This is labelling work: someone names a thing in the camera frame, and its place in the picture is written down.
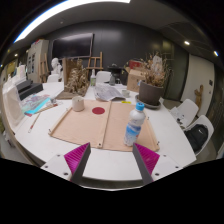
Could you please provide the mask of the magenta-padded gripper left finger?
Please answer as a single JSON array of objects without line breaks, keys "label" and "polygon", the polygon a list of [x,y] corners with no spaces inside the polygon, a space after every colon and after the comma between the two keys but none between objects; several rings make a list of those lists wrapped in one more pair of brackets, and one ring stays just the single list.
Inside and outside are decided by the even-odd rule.
[{"label": "magenta-padded gripper left finger", "polygon": [[42,169],[65,180],[79,184],[90,153],[90,143],[86,143],[65,155],[56,154],[42,166]]}]

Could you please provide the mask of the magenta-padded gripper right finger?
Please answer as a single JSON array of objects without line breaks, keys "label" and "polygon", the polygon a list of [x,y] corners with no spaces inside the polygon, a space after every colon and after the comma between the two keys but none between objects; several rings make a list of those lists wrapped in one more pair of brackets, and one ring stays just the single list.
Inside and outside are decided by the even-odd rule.
[{"label": "magenta-padded gripper right finger", "polygon": [[168,155],[160,155],[137,143],[133,144],[132,152],[144,185],[182,169],[182,167]]}]

